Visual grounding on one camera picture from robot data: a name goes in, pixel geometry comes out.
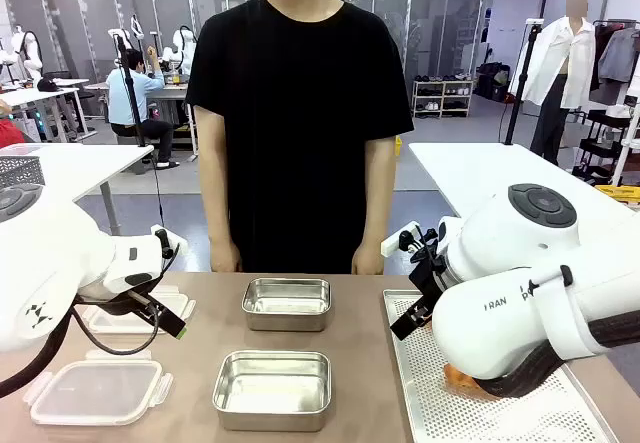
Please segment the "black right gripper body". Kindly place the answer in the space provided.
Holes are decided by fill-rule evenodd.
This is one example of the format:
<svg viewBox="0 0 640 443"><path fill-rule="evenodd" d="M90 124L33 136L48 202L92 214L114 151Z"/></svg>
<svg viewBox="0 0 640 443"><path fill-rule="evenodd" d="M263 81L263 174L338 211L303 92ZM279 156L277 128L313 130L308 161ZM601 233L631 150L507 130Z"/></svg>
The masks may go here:
<svg viewBox="0 0 640 443"><path fill-rule="evenodd" d="M431 253L426 252L409 274L409 280L421 293L418 300L421 307L433 309L446 291L446 285L442 278L443 270L443 264Z"/></svg>

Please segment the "person's right hand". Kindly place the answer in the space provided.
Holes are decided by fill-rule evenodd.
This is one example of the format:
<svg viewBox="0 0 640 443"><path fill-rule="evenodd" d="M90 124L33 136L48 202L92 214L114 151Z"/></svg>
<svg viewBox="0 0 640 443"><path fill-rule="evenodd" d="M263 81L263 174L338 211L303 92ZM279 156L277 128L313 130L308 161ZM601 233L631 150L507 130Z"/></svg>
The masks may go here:
<svg viewBox="0 0 640 443"><path fill-rule="evenodd" d="M237 246L229 238L209 239L210 268L216 273L242 272L242 259Z"/></svg>

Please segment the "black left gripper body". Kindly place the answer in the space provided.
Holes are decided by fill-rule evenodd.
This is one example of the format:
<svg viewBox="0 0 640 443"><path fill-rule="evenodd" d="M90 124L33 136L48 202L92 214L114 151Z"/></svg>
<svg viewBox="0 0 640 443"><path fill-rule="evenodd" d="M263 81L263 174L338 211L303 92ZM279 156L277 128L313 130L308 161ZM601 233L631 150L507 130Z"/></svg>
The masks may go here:
<svg viewBox="0 0 640 443"><path fill-rule="evenodd" d="M152 286L137 286L127 290L110 301L110 314L123 316L129 313L138 316L156 316L159 303L150 295Z"/></svg>

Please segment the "person's left hand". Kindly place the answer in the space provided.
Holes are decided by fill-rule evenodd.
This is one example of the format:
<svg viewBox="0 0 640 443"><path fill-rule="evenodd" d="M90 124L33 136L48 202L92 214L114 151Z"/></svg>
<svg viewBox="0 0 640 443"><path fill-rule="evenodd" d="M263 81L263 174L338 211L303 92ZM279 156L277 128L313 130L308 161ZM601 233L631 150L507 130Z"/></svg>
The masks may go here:
<svg viewBox="0 0 640 443"><path fill-rule="evenodd" d="M380 253L380 245L360 244L352 258L351 273L360 276L382 275L384 273L384 257Z"/></svg>

